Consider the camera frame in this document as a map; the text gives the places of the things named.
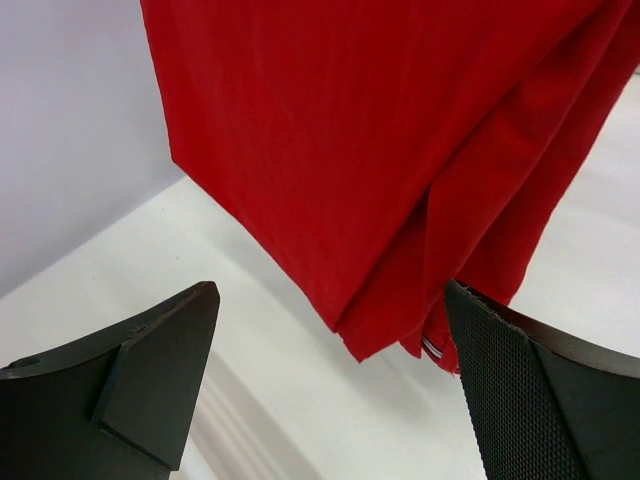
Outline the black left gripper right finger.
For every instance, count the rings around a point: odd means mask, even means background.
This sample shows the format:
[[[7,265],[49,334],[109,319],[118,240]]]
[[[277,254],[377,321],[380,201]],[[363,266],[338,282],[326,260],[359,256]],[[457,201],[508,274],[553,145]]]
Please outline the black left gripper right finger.
[[[456,280],[444,301],[487,478],[638,478],[638,358]]]

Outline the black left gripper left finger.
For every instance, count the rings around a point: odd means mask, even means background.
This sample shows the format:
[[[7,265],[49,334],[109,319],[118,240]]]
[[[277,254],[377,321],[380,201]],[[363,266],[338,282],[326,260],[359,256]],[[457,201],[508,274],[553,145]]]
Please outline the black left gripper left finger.
[[[199,282],[1,370],[4,479],[167,479],[180,467],[220,295]]]

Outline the red trousers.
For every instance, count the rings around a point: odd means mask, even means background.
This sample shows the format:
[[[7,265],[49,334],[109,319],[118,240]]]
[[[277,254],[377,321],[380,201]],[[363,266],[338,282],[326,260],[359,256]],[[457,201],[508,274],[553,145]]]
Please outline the red trousers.
[[[350,353],[448,372],[508,303],[639,63],[635,1],[145,1],[173,161]]]

